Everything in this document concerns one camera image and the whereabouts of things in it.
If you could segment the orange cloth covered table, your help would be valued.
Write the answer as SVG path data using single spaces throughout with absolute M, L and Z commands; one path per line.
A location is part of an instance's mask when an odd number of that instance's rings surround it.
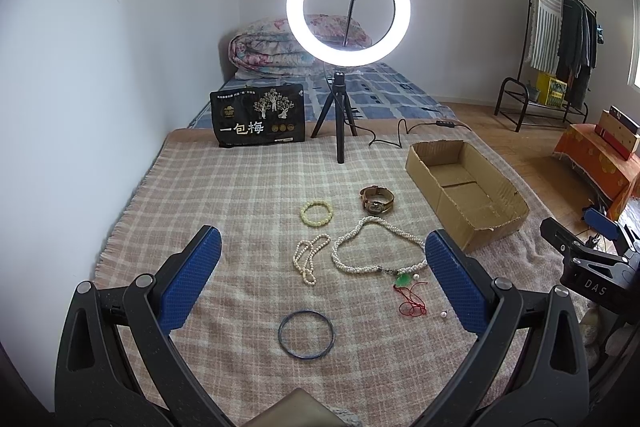
M 571 124 L 561 134 L 553 155 L 567 158 L 619 216 L 629 199 L 639 197 L 639 156 L 628 159 L 596 133 L 594 124 Z

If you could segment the red and tan boxes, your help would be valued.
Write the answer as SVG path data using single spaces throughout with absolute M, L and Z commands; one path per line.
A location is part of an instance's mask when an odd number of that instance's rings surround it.
M 596 133 L 625 160 L 637 153 L 639 127 L 614 106 L 602 110 L 599 122 L 596 124 Z

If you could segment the open cardboard box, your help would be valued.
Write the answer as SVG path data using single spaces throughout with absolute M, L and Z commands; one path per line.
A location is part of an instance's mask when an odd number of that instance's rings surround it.
M 517 232 L 528 217 L 529 205 L 515 185 L 468 142 L 413 144 L 406 170 L 467 254 Z

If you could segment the yellow green box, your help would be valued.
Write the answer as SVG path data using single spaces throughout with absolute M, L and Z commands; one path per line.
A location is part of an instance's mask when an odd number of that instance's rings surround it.
M 567 90 L 567 83 L 546 72 L 538 72 L 536 89 L 539 92 L 538 102 L 544 106 L 561 107 Z

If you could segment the black clothes rack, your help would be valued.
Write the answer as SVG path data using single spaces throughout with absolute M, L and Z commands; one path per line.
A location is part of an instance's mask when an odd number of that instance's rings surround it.
M 515 131 L 538 118 L 586 120 L 586 94 L 602 43 L 598 12 L 584 0 L 527 0 L 518 71 L 502 80 L 494 114 Z

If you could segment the dark hanging clothes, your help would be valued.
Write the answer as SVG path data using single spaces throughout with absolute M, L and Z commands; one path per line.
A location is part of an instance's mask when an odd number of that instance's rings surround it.
M 565 101 L 581 109 L 597 64 L 596 14 L 580 0 L 563 0 L 559 62 L 555 78 L 566 84 Z

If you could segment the dark blue bangle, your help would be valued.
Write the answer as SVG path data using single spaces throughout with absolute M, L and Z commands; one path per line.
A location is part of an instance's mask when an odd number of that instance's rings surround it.
M 335 345 L 336 334 L 329 317 L 314 310 L 297 310 L 283 317 L 277 338 L 289 357 L 308 362 L 328 355 Z

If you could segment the pink plaid blanket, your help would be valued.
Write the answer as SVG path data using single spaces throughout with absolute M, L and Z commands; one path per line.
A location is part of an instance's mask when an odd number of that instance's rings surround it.
M 210 132 L 171 133 L 96 265 L 96 285 L 124 286 L 156 271 L 203 225 L 220 231 L 221 259 L 171 337 L 237 424 L 303 388 L 364 425 L 407 426 L 474 343 L 430 271 L 420 274 L 422 317 L 401 315 L 390 274 L 341 271 L 414 265 L 419 242 L 439 228 L 408 176 L 405 147 L 360 134 L 346 148 L 340 165 L 329 135 L 222 148 Z M 390 212 L 372 216 L 362 208 L 359 192 L 369 185 L 394 193 Z M 324 358 L 299 361 L 281 349 L 278 327 L 297 310 L 333 323 L 335 345 Z

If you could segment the brown leather wristwatch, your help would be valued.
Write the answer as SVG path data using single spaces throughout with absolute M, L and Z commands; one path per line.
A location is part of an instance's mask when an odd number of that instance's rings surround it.
M 394 207 L 395 195 L 387 187 L 369 185 L 359 192 L 362 208 L 372 216 L 384 215 Z

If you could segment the striped hanging towel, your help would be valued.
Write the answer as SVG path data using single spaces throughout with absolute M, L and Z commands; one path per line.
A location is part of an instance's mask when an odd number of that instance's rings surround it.
M 525 62 L 554 76 L 559 65 L 564 0 L 530 0 Z

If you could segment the blue patterned bed sheet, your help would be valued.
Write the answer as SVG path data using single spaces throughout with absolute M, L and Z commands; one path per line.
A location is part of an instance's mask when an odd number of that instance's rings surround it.
M 332 72 L 323 68 L 308 70 L 305 76 L 259 76 L 248 72 L 236 74 L 221 87 L 222 90 L 261 87 L 267 90 L 283 83 L 298 83 L 304 90 L 306 121 L 315 121 L 329 94 L 328 81 Z M 456 119 L 454 111 L 437 102 L 400 72 L 378 62 L 346 72 L 346 91 L 354 118 L 365 119 Z

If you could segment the black snack bag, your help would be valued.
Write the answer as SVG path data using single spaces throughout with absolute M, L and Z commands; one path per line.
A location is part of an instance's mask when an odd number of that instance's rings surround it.
M 220 90 L 209 95 L 221 147 L 305 141 L 304 88 L 299 83 Z

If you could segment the black tripod stand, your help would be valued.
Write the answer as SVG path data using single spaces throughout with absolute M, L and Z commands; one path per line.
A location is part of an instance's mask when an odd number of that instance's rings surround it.
M 343 165 L 345 162 L 345 127 L 349 127 L 352 136 L 357 136 L 357 126 L 355 124 L 352 103 L 347 93 L 346 76 L 344 72 L 337 70 L 333 79 L 328 81 L 329 94 L 320 112 L 318 121 L 311 132 L 311 139 L 317 138 L 322 124 L 326 121 L 329 110 L 334 108 L 335 139 L 336 139 L 336 161 Z

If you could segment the folded floral quilt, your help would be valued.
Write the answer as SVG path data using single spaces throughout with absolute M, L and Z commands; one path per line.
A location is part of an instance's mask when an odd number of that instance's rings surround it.
M 307 14 L 305 20 L 319 41 L 342 46 L 345 15 Z M 306 77 L 324 66 L 299 44 L 286 18 L 264 18 L 242 28 L 228 44 L 228 59 L 243 79 Z

